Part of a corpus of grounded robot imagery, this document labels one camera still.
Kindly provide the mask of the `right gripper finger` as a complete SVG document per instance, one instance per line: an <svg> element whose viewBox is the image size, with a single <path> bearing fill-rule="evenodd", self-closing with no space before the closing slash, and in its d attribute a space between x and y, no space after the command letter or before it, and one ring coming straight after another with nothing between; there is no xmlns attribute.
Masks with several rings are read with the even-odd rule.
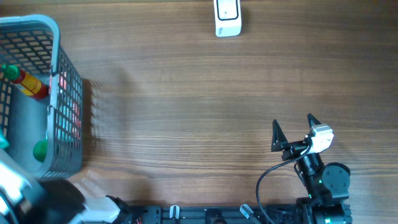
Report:
<svg viewBox="0 0 398 224"><path fill-rule="evenodd" d="M284 135L278 121L275 119L272 122L272 142L271 142L271 151L278 152L283 151L288 144L288 140Z"/></svg>
<svg viewBox="0 0 398 224"><path fill-rule="evenodd" d="M310 127L321 124L321 122L319 120L317 120L316 117L314 117L314 115L312 115L311 113L309 113L307 115L307 119L308 119L308 124Z"/></svg>

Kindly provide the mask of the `green lid jar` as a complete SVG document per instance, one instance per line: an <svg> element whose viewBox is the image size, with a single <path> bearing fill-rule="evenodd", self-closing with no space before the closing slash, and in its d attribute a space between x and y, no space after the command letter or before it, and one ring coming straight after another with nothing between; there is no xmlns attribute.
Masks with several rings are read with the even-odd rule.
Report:
<svg viewBox="0 0 398 224"><path fill-rule="evenodd" d="M43 139L36 143L33 149L34 158L39 162L44 162L47 155L47 140Z"/></svg>

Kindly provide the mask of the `red sriracha sauce bottle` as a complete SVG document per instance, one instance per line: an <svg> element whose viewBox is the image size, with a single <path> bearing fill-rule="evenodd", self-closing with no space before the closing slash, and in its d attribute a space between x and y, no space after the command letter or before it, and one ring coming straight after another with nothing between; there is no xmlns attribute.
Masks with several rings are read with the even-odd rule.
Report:
<svg viewBox="0 0 398 224"><path fill-rule="evenodd" d="M49 89L45 83L15 65L1 66L4 76L11 81L23 94L35 100L48 97Z"/></svg>

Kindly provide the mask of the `green 3M gloves package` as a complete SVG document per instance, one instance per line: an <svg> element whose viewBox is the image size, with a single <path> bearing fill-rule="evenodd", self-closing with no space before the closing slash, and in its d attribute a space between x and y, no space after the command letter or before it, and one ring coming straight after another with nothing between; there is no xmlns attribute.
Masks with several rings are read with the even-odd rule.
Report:
<svg viewBox="0 0 398 224"><path fill-rule="evenodd" d="M9 141L6 138L6 133L3 129L0 131L0 148L7 149L10 146Z"/></svg>

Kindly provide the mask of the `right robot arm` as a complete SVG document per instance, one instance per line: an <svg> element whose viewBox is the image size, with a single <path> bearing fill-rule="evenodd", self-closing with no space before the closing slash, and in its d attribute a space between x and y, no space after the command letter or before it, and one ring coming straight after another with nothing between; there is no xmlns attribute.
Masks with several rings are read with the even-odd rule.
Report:
<svg viewBox="0 0 398 224"><path fill-rule="evenodd" d="M328 149L334 138L332 128L307 115L309 133L301 141L290 142L277 120L272 122L272 152L282 152L284 162L294 161L294 169L306 188L307 197L293 204L267 205L267 223L349 224L350 169L339 162L324 164L320 153Z"/></svg>

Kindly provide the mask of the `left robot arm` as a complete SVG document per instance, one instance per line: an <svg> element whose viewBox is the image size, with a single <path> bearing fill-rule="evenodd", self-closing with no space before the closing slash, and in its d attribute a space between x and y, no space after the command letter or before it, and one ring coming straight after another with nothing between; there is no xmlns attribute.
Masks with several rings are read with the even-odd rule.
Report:
<svg viewBox="0 0 398 224"><path fill-rule="evenodd" d="M37 180L1 150L1 223L130 221L114 198L86 198L65 179Z"/></svg>

